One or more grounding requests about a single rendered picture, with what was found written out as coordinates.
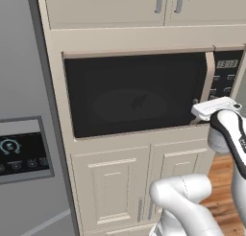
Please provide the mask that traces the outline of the beige cupboard door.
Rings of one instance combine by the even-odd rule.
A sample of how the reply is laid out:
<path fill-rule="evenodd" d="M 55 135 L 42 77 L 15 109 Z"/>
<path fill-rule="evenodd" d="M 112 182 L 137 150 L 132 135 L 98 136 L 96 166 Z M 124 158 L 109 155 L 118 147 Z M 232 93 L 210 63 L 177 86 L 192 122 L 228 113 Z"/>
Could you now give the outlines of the beige cupboard door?
<path fill-rule="evenodd" d="M 71 157 L 83 231 L 137 223 L 148 147 Z"/>
<path fill-rule="evenodd" d="M 162 26 L 157 0 L 45 0 L 52 29 Z"/>
<path fill-rule="evenodd" d="M 153 204 L 152 219 L 148 220 L 150 184 L 157 179 L 186 174 L 209 173 L 215 152 L 205 139 L 173 143 L 150 144 L 146 167 L 144 205 L 141 219 L 154 221 L 161 209 Z"/>
<path fill-rule="evenodd" d="M 175 13 L 177 0 L 166 0 L 165 25 L 246 24 L 246 0 L 183 0 Z"/>

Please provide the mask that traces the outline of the grey fridge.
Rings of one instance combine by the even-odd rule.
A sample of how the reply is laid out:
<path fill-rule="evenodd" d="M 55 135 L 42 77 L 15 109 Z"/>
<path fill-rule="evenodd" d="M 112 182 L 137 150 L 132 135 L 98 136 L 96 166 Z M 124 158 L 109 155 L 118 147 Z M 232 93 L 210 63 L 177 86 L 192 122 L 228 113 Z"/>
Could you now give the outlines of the grey fridge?
<path fill-rule="evenodd" d="M 0 236 L 79 236 L 37 0 L 0 0 Z"/>

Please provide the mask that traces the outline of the beige cabinet frame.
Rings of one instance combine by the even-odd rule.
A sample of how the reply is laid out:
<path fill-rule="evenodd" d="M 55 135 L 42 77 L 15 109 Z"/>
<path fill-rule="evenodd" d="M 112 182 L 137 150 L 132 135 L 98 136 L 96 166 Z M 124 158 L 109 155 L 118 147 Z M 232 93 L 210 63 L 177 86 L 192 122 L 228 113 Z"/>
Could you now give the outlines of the beige cabinet frame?
<path fill-rule="evenodd" d="M 147 236 L 159 219 L 85 233 L 71 157 L 205 139 L 191 113 L 194 59 L 213 52 L 209 99 L 235 97 L 246 24 L 52 29 L 38 0 L 80 236 Z"/>

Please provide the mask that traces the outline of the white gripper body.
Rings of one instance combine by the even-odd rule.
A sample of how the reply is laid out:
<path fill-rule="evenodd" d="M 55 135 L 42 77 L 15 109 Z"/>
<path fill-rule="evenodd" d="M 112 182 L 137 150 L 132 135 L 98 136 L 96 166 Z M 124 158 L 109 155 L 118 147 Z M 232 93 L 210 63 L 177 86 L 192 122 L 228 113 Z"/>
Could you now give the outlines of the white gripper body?
<path fill-rule="evenodd" d="M 212 113 L 220 109 L 238 111 L 238 103 L 230 97 L 221 97 L 194 105 L 191 113 L 198 119 L 208 122 Z"/>

